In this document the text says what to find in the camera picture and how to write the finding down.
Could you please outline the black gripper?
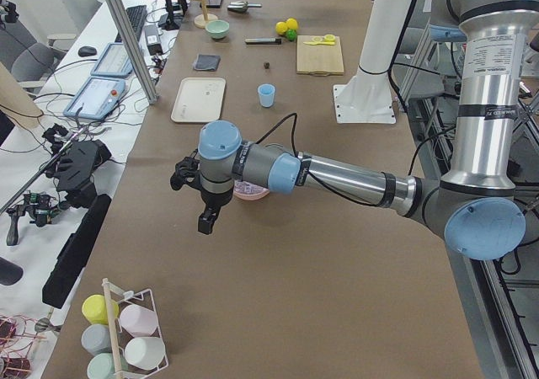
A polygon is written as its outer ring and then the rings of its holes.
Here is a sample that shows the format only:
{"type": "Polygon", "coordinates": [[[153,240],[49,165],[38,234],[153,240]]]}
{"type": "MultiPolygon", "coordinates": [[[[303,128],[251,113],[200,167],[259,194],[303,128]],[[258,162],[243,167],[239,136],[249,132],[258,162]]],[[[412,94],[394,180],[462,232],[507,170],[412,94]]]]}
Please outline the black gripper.
{"type": "Polygon", "coordinates": [[[198,218],[198,232],[213,232],[220,209],[232,200],[233,179],[225,176],[222,179],[214,180],[206,177],[203,173],[199,173],[199,178],[200,196],[205,203],[205,209],[198,218]]]}

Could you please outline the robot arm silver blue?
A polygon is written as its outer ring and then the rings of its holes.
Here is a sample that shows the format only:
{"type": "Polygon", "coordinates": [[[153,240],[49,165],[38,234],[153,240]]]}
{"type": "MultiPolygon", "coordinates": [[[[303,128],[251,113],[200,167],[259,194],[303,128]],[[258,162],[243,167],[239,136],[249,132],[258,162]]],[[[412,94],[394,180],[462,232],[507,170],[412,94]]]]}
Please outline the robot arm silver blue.
{"type": "Polygon", "coordinates": [[[507,166],[519,114],[521,64],[538,0],[433,0],[436,24],[467,38],[450,170],[439,181],[340,163],[242,139],[231,122],[200,132],[195,186],[205,202],[198,229],[211,233],[220,209],[244,180],[288,194],[320,185],[356,203],[394,209],[441,237],[455,252],[492,260],[516,249],[526,233],[507,166]]]}

